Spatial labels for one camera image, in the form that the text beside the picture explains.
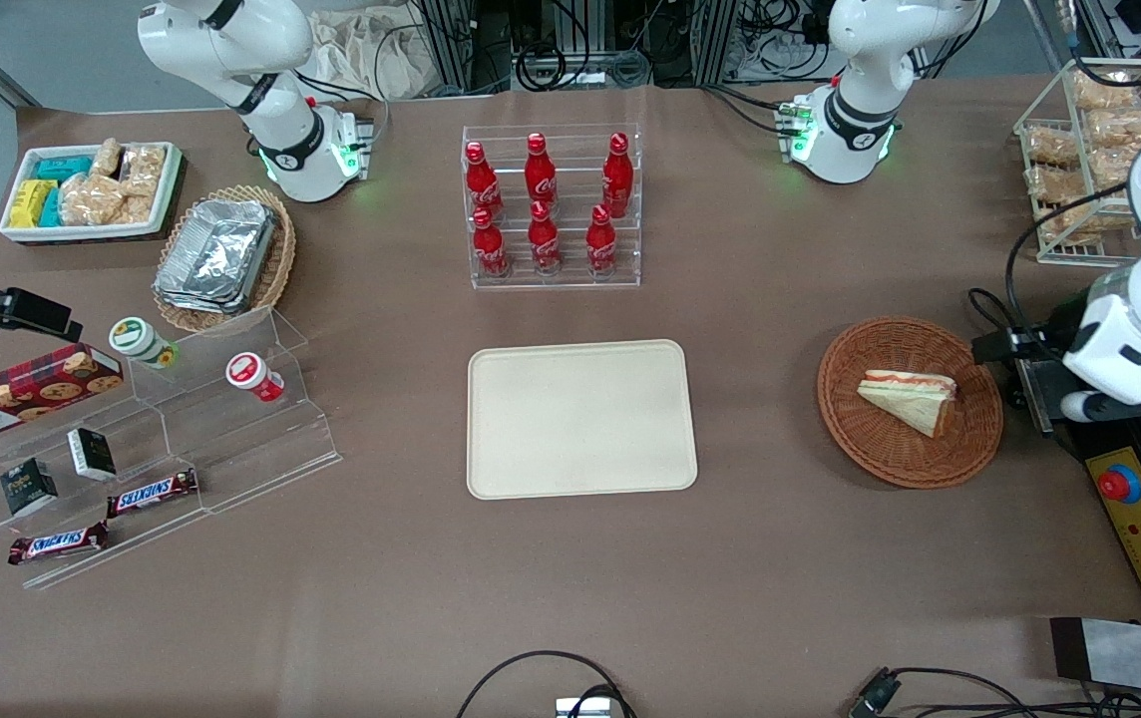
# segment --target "brown table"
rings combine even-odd
[[[343,462],[52,590],[22,591],[0,546],[0,715],[442,717],[533,648],[601,660],[647,717],[834,715],[881,664],[1078,696],[1052,678],[1044,618],[1141,618],[1084,473],[1011,412],[968,485],[893,490],[840,453],[814,403],[820,354],[853,322],[986,331],[963,292],[1000,287],[1027,221],[1005,138],[1043,82],[919,84],[890,158],[853,186],[784,167],[766,132],[695,90],[397,105],[370,181],[291,204],[300,251],[280,309],[311,341],[306,380]],[[644,287],[471,290],[461,126],[625,116],[646,132]],[[19,115],[22,148],[106,136],[178,143],[183,205],[266,184],[225,111]],[[153,315],[159,249],[0,236],[0,287],[73,305],[96,342],[121,315]],[[1020,272],[1036,313],[1091,276]],[[469,495],[475,352],[653,337],[686,349],[693,487]],[[0,366],[50,347],[2,337]],[[550,715],[590,683],[570,664],[515,667],[471,715]],[[930,680],[900,695],[990,699]]]

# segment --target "sandwich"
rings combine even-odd
[[[871,369],[864,372],[858,392],[930,438],[938,438],[946,430],[956,404],[956,382],[941,374]]]

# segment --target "woven basket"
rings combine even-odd
[[[868,369],[945,374],[956,380],[953,419],[930,438],[858,395]],[[827,347],[818,369],[818,406],[832,438],[867,471],[893,485],[944,487],[980,473],[1004,428],[1001,392],[969,346],[912,317],[855,324]]]
[[[251,296],[251,306],[248,310],[259,309],[260,306],[274,306],[282,298],[282,292],[288,289],[288,277],[291,274],[291,264],[297,258],[297,227],[291,224],[288,209],[283,208],[282,201],[259,186],[232,186],[227,189],[218,189],[210,193],[200,201],[207,200],[229,200],[229,201],[260,201],[261,204],[274,209],[278,215],[278,224],[274,227],[274,242],[266,255],[265,265],[260,268],[260,279],[256,287],[254,295]],[[168,255],[176,245],[176,236],[179,236],[179,227],[194,213],[197,201],[185,209],[185,215],[172,226],[172,232],[168,237],[168,245],[163,247],[163,255],[159,259],[159,267],[168,260]],[[217,324],[236,317],[236,314],[220,314],[218,312],[200,312],[196,309],[181,309],[178,306],[165,304],[159,296],[154,297],[154,304],[159,305],[159,313],[163,315],[168,323],[175,328],[183,328],[188,332],[201,332],[210,330]]]

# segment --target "acrylic bottle rack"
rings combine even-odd
[[[526,137],[543,132],[549,159],[558,169],[558,245],[561,251],[560,272],[542,276],[535,272],[526,229],[531,224],[531,200],[526,192]],[[633,192],[625,217],[613,219],[615,227],[615,273],[594,279],[589,272],[589,249],[584,237],[592,221],[592,208],[602,201],[602,164],[610,152],[610,136],[616,131],[629,136],[629,155],[633,162]],[[483,143],[487,162],[499,178],[503,199],[503,251],[512,272],[507,277],[492,277],[480,272],[474,257],[474,225],[469,186],[464,176],[469,161],[464,147],[470,142]],[[464,244],[469,251],[469,268],[475,289],[593,289],[638,287],[642,282],[642,132],[634,122],[581,123],[581,126],[466,127],[460,145],[461,187],[463,188]]]

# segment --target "cookie box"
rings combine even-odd
[[[163,161],[163,174],[159,178],[159,191],[154,192],[154,203],[149,210],[149,219],[146,223],[133,223],[129,225],[99,225],[86,227],[14,227],[9,226],[8,212],[16,201],[16,193],[19,186],[29,178],[34,178],[34,169],[38,161],[55,158],[73,158],[73,155],[91,155],[100,145],[70,145],[70,146],[39,146],[34,150],[25,151],[19,159],[19,168],[13,179],[11,191],[8,193],[8,201],[3,204],[3,213],[0,217],[0,233],[10,241],[18,244],[42,245],[42,244],[88,244],[88,242],[102,241],[151,241],[165,240],[168,235],[162,232],[163,225],[170,226],[172,217],[172,200],[179,191],[179,178],[184,177],[184,158],[178,146],[170,142],[123,142],[123,148],[136,145],[157,145],[168,148],[168,159]]]
[[[123,369],[87,344],[72,344],[0,372],[0,431],[111,390]]]

